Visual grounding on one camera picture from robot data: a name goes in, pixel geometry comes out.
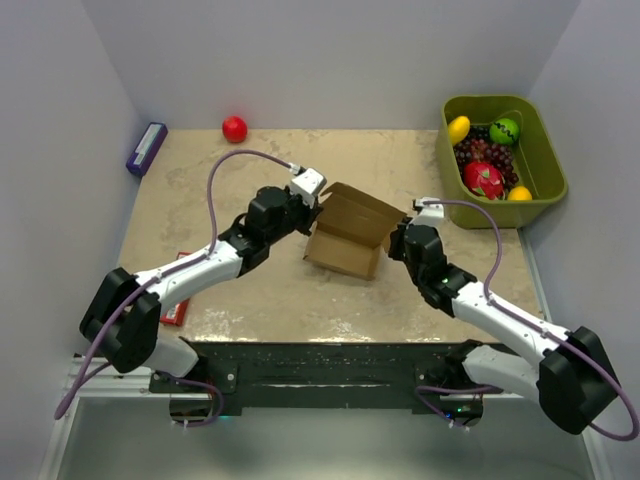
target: wire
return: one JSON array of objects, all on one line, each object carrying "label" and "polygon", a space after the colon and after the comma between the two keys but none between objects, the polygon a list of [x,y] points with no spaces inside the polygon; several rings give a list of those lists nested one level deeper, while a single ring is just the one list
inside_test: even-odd
[{"label": "wire", "polygon": [[[213,166],[211,167],[211,171],[209,172],[209,178],[207,179],[207,205],[209,207],[209,217],[210,217],[210,220],[211,220],[211,242],[209,244],[209,248],[207,250],[207,253],[203,253],[202,255],[199,255],[198,257],[193,258],[193,259],[191,259],[191,260],[189,260],[187,262],[180,263],[178,265],[175,265],[174,267],[168,268],[167,270],[162,272],[162,274],[149,279],[148,281],[146,281],[142,285],[140,285],[138,288],[136,288],[127,298],[124,299],[124,301],[120,305],[118,305],[118,307],[113,311],[113,313],[107,318],[107,321],[104,323],[102,328],[100,328],[100,331],[96,335],[96,338],[91,343],[91,346],[89,347],[89,350],[87,351],[87,353],[86,353],[86,355],[84,357],[82,365],[80,366],[80,370],[78,371],[78,374],[76,375],[76,378],[73,381],[73,384],[71,385],[71,388],[65,394],[65,396],[62,398],[62,400],[58,404],[58,407],[56,408],[56,411],[55,411],[54,416],[53,416],[54,419],[59,420],[64,416],[65,413],[67,413],[67,410],[69,410],[69,407],[71,406],[71,403],[73,402],[73,399],[75,398],[76,394],[78,393],[78,390],[80,390],[82,385],[87,383],[97,373],[99,373],[100,371],[104,370],[105,368],[107,368],[110,365],[110,363],[108,363],[108,362],[104,363],[104,364],[100,365],[99,367],[97,367],[96,369],[92,370],[91,372],[87,373],[87,370],[89,369],[89,365],[91,364],[91,360],[93,360],[93,357],[98,352],[100,344],[104,340],[104,337],[106,336],[107,332],[109,331],[109,328],[111,328],[111,326],[118,320],[118,318],[120,318],[120,315],[122,314],[122,312],[124,312],[125,308],[127,308],[129,305],[131,305],[151,285],[160,282],[163,278],[165,278],[165,277],[167,277],[169,275],[172,275],[172,274],[174,274],[176,272],[179,272],[181,270],[184,270],[186,268],[192,267],[193,265],[196,265],[196,264],[200,263],[201,261],[203,261],[205,258],[207,258],[209,255],[211,255],[213,253],[215,245],[216,245],[216,242],[218,240],[218,228],[217,228],[217,225],[216,225],[216,214],[215,214],[214,207],[213,207],[213,192],[212,192],[212,189],[213,189],[213,176],[215,175],[216,171],[218,170],[220,165],[222,165],[223,162],[227,161],[228,159],[230,159],[231,157],[234,157],[236,155],[255,155],[255,156],[258,156],[258,157],[265,158],[267,160],[271,160],[272,162],[274,162],[274,163],[276,163],[276,164],[278,164],[280,166],[283,166],[285,168],[292,168],[293,167],[293,165],[291,165],[290,163],[285,162],[284,160],[280,160],[279,158],[274,157],[272,155],[269,155],[268,153],[263,153],[263,152],[259,152],[257,150],[249,150],[249,149],[239,149],[239,150],[233,150],[231,152],[228,152],[228,153],[224,154],[222,157],[220,157],[213,164]],[[186,382],[192,382],[191,380],[183,380],[183,379],[178,379],[178,380],[180,380],[185,385],[189,385],[189,383],[186,383]],[[193,385],[193,386],[199,386],[199,387],[207,388],[207,389],[210,389],[210,388],[215,389],[219,394],[220,403],[222,404],[222,394],[220,394],[219,390],[216,387],[214,387],[213,385],[208,385],[206,383],[200,383],[200,382],[196,382],[196,383],[198,383],[198,385]]]},{"label": "wire", "polygon": [[173,375],[167,372],[158,372],[158,373],[182,385],[187,385],[189,387],[204,388],[209,392],[209,395],[211,396],[212,401],[215,402],[215,399],[216,398],[218,399],[218,408],[216,408],[216,411],[214,413],[211,413],[204,420],[198,420],[197,422],[188,422],[185,420],[184,422],[177,422],[177,423],[180,423],[181,425],[184,425],[187,428],[204,427],[207,425],[211,425],[220,417],[220,414],[224,409],[224,397],[222,395],[222,392],[220,392],[220,390],[216,386],[210,383],[196,382],[194,380],[187,380],[186,378],[174,377]]},{"label": "wire", "polygon": [[[631,399],[629,398],[627,393],[622,389],[620,384],[604,368],[602,368],[602,366],[600,366],[591,357],[589,357],[588,355],[580,351],[578,348],[571,345],[569,342],[561,339],[560,337],[554,335],[551,332],[547,332],[544,328],[540,327],[536,323],[529,321],[528,319],[524,318],[518,313],[510,310],[509,308],[497,302],[492,297],[489,286],[491,284],[491,281],[493,280],[493,277],[498,271],[498,267],[500,266],[500,261],[502,260],[502,237],[500,235],[500,229],[498,228],[498,225],[496,224],[495,220],[491,217],[489,212],[487,212],[484,208],[474,203],[467,202],[464,200],[429,200],[425,202],[425,204],[426,205],[462,205],[465,207],[471,207],[477,210],[478,212],[480,212],[482,215],[484,215],[487,218],[487,220],[489,221],[489,224],[491,225],[491,228],[493,229],[493,233],[495,234],[496,244],[497,244],[496,260],[493,264],[493,267],[491,267],[491,270],[489,271],[487,278],[484,281],[484,296],[487,299],[487,302],[489,303],[489,305],[496,308],[497,310],[504,313],[505,315],[510,316],[517,322],[531,328],[535,332],[545,335],[547,338],[550,338],[558,345],[562,345],[564,348],[569,350],[571,353],[576,355],[578,358],[584,361],[587,365],[593,368],[598,373],[598,375],[600,375],[605,380],[605,382],[611,385],[611,388],[613,388],[616,394],[618,394],[618,396],[620,397],[620,400],[622,400],[622,403],[624,404],[627,411],[629,412],[629,416],[631,417],[631,432],[629,432],[626,435],[620,435],[617,433],[612,433],[607,430],[604,430],[602,427],[599,427],[598,425],[595,425],[593,423],[590,424],[591,428],[593,428],[596,432],[600,433],[601,435],[607,438],[610,438],[612,440],[617,440],[620,442],[628,442],[637,438],[638,435],[640,434],[640,420],[638,419],[638,414],[636,413],[633,403],[631,402]],[[452,394],[465,393],[465,392],[471,393],[469,391],[461,391],[461,390],[446,389],[446,390],[449,390],[447,392],[443,392],[442,390],[445,390],[445,389],[439,389],[438,387],[421,386],[416,389],[416,393],[418,394],[420,392],[452,393]],[[432,408],[432,410],[436,408],[433,405],[428,405],[426,403],[426,400],[422,398],[422,396],[420,396],[420,399],[423,401],[423,403],[425,403],[425,405],[427,405],[429,408]]]}]

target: green ball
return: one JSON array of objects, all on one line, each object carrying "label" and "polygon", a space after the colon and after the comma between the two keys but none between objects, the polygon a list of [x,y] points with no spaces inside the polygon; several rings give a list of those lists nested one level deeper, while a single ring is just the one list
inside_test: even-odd
[{"label": "green ball", "polygon": [[520,136],[520,127],[509,118],[496,120],[489,128],[491,140],[500,145],[513,145]]}]

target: open cardboard box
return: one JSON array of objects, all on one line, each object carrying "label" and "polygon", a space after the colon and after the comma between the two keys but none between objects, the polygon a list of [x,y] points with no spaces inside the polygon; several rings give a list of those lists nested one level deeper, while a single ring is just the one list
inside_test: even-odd
[{"label": "open cardboard box", "polygon": [[389,234],[406,213],[344,183],[330,185],[325,195],[304,259],[372,280]]}]

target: red box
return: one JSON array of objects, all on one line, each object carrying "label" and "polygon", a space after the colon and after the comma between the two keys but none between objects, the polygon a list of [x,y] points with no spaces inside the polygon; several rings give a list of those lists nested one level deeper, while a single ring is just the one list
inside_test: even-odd
[{"label": "red box", "polygon": [[[187,255],[191,255],[188,252],[178,252],[178,256],[176,259],[180,259],[182,257],[186,257]],[[162,317],[160,317],[160,322],[165,325],[173,325],[174,327],[181,327],[184,323],[184,317],[187,314],[187,307],[189,306],[189,298],[183,300],[178,305],[171,307],[170,310],[167,311]]]}]

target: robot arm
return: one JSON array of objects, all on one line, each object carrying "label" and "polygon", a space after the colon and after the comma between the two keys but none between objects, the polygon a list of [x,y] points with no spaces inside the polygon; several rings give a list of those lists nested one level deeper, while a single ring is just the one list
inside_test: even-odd
[{"label": "robot arm", "polygon": [[489,333],[518,355],[472,342],[464,345],[455,358],[458,374],[473,383],[492,385],[539,403],[560,428],[580,433],[617,394],[591,367],[550,337],[578,348],[616,379],[600,339],[585,327],[571,332],[534,317],[491,293],[493,302],[506,307],[496,308],[489,302],[482,282],[447,261],[435,228],[444,212],[442,205],[431,200],[414,202],[418,215],[405,218],[391,234],[389,256],[405,264],[430,306]]},{"label": "robot arm", "polygon": [[198,252],[165,266],[131,275],[122,268],[105,277],[80,332],[93,341],[107,318],[133,291],[158,279],[109,328],[101,353],[121,373],[139,366],[186,376],[198,363],[184,340],[159,331],[160,316],[177,303],[217,283],[238,278],[269,257],[271,245],[298,231],[309,235],[320,213],[317,197],[326,183],[316,170],[300,171],[284,189],[264,187],[247,212],[218,235],[212,252]]}]

